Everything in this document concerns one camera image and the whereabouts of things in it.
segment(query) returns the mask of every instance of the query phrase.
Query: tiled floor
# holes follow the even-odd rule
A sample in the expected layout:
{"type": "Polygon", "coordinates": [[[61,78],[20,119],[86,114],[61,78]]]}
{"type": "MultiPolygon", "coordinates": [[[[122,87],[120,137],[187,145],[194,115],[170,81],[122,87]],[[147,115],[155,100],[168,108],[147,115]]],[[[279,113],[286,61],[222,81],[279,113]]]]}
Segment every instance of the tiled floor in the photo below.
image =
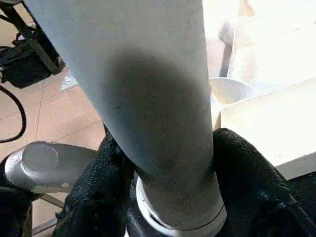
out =
{"type": "MultiPolygon", "coordinates": [[[[60,91],[67,69],[56,76],[17,89],[3,84],[23,104],[27,115],[27,130],[17,141],[0,144],[0,159],[33,141],[56,141],[76,146],[98,149],[104,138],[100,117],[79,86],[60,91]]],[[[0,93],[0,139],[11,137],[21,128],[21,116],[4,93],[0,93]]],[[[64,200],[66,194],[53,194],[64,200]]],[[[33,203],[33,225],[37,226],[54,217],[60,208],[43,200],[33,203]]],[[[53,229],[38,235],[50,236],[53,229]]]]}

